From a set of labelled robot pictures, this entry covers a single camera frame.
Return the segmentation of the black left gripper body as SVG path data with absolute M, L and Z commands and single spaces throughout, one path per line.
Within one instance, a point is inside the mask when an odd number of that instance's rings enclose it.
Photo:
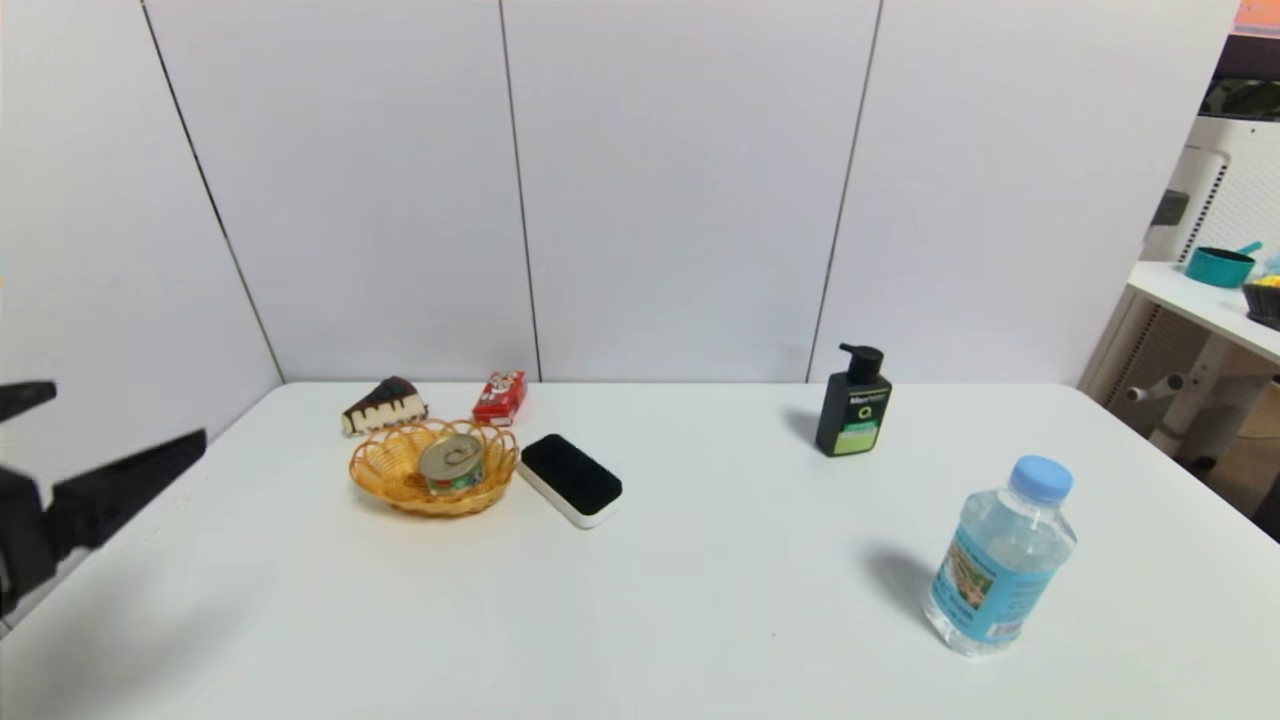
M 1 615 L 52 579 L 58 556 L 49 539 L 38 486 L 1 469 Z

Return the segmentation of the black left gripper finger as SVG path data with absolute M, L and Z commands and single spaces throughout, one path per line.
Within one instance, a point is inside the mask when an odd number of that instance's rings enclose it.
M 52 380 L 27 380 L 0 387 L 0 421 L 28 413 L 58 396 Z
M 207 432 L 198 429 L 55 484 L 45 511 L 54 556 L 100 548 L 206 448 Z

